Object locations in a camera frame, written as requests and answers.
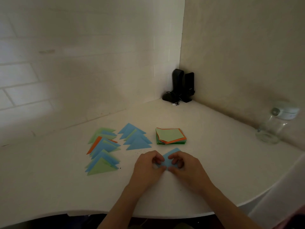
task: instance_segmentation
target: desk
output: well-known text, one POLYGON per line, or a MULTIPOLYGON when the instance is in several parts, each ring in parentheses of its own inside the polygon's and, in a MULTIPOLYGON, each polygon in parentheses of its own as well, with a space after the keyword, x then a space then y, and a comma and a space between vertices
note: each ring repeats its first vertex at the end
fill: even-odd
MULTIPOLYGON (((269 145, 255 130, 194 101, 173 106, 163 100, 141 104, 78 126, 54 132, 0 152, 0 227, 55 214, 107 213, 132 174, 139 154, 161 154, 179 147, 199 158, 213 183, 236 205, 255 199, 293 165, 302 151, 286 143, 269 145), (127 123, 147 132, 152 148, 115 151, 115 172, 87 176, 89 138, 99 127, 127 123), (185 145, 157 145, 155 128, 181 128, 185 145)), ((168 171, 139 200, 134 216, 187 218, 211 209, 168 171)))

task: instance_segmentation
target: left hand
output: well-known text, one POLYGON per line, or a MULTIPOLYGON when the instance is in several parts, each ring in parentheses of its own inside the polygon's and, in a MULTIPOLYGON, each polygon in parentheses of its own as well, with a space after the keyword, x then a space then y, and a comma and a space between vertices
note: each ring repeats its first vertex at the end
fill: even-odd
POLYGON ((161 162, 164 162, 164 157, 156 150, 141 154, 135 163, 128 186, 142 195, 159 180, 162 173, 166 170, 164 165, 158 169, 153 168, 153 163, 161 164, 161 162))

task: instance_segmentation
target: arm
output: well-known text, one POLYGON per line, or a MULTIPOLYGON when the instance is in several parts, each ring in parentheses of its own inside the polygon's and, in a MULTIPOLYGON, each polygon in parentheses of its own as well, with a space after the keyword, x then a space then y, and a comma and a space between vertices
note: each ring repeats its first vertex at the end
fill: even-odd
POLYGON ((261 229, 213 185, 197 158, 181 151, 169 155, 168 158, 173 159, 172 164, 178 163, 179 168, 185 167, 184 170, 173 166, 168 169, 204 198, 226 229, 261 229))
POLYGON ((159 180, 166 170, 165 166, 161 166, 158 169, 153 168, 153 163, 161 164, 161 161, 164 161, 164 157, 157 151, 150 151, 139 156, 129 184, 124 188, 119 200, 98 226, 98 229, 122 229, 128 227, 139 198, 151 185, 159 180))

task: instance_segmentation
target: white wall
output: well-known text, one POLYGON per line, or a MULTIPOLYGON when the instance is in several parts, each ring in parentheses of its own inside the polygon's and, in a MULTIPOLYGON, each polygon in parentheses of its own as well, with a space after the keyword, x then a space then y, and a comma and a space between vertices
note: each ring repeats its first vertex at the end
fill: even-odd
POLYGON ((0 0, 0 146, 171 90, 185 0, 0 0))

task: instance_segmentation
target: right hand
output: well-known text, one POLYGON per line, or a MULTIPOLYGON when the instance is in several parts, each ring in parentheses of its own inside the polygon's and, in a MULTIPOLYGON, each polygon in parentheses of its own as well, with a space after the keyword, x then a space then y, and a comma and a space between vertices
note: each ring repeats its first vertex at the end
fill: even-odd
POLYGON ((173 159, 173 165, 178 163, 178 168, 184 166, 184 170, 177 169, 174 166, 168 167, 168 170, 195 193, 203 194, 215 187, 200 161, 192 155, 178 151, 169 155, 168 159, 173 159))

